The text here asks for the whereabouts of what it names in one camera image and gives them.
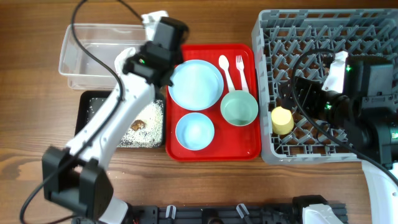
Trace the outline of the yellow plastic cup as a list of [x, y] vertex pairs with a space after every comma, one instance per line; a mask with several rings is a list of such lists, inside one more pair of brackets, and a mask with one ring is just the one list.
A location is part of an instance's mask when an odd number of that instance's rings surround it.
[[271, 121], [273, 133], [285, 135], [290, 133], [294, 127], [292, 112], [281, 106], [271, 111]]

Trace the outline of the green plastic bowl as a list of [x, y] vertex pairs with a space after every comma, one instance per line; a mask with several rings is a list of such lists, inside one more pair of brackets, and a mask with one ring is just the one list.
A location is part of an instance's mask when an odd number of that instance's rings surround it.
[[247, 126], [257, 118], [259, 106], [255, 97], [250, 93], [235, 90], [223, 97], [220, 110], [222, 117], [229, 124]]

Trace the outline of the small light blue bowl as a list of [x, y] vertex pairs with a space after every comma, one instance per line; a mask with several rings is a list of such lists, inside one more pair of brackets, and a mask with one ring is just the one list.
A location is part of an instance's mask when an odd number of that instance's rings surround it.
[[185, 149], [200, 151], [212, 142], [215, 136], [215, 127], [206, 115], [188, 113], [177, 122], [175, 136], [178, 143]]

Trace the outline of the rice food waste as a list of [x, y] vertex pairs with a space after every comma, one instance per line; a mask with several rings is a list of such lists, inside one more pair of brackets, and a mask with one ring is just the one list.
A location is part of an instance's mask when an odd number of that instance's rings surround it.
[[118, 147], [153, 148], [163, 141], [164, 100], [156, 98], [148, 104], [131, 123]]

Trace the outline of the white napkin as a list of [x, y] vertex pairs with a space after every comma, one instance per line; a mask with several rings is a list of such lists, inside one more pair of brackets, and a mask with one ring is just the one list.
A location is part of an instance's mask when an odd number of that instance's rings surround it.
[[114, 60], [115, 71], [120, 76], [122, 74], [123, 66], [125, 61], [136, 54], [135, 47], [129, 47], [124, 49]]

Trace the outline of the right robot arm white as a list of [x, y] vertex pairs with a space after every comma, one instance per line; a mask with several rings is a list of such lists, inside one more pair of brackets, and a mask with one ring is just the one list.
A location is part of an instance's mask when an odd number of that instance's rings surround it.
[[334, 71], [327, 57], [324, 83], [294, 77], [280, 86], [282, 107], [342, 128], [347, 147], [361, 160], [373, 223], [397, 223], [397, 94], [392, 91], [393, 63], [379, 56], [355, 55]]

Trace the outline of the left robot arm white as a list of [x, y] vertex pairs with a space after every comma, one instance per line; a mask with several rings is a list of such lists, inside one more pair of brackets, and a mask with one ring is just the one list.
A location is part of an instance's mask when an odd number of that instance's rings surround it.
[[137, 115], [183, 62], [189, 28], [161, 17], [152, 40], [128, 57], [118, 84], [91, 121], [64, 149], [50, 146], [42, 157], [44, 197], [75, 215], [100, 223], [134, 223], [130, 204], [114, 196], [106, 174], [110, 160]]

